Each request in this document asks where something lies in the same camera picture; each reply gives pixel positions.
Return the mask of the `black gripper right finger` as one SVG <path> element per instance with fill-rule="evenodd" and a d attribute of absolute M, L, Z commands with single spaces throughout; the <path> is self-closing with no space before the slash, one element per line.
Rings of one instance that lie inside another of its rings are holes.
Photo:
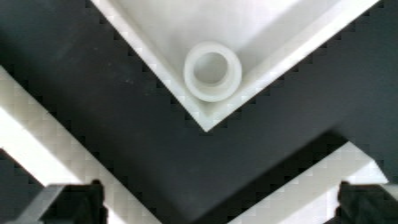
<path fill-rule="evenodd" d="M 398 184 L 344 182 L 338 202 L 338 224 L 398 224 Z"/>

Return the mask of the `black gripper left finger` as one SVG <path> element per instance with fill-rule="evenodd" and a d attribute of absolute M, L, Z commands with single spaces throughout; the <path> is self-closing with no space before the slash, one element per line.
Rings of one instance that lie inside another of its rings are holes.
<path fill-rule="evenodd" d="M 54 184 L 40 192 L 13 224 L 107 224 L 106 187 Z"/>

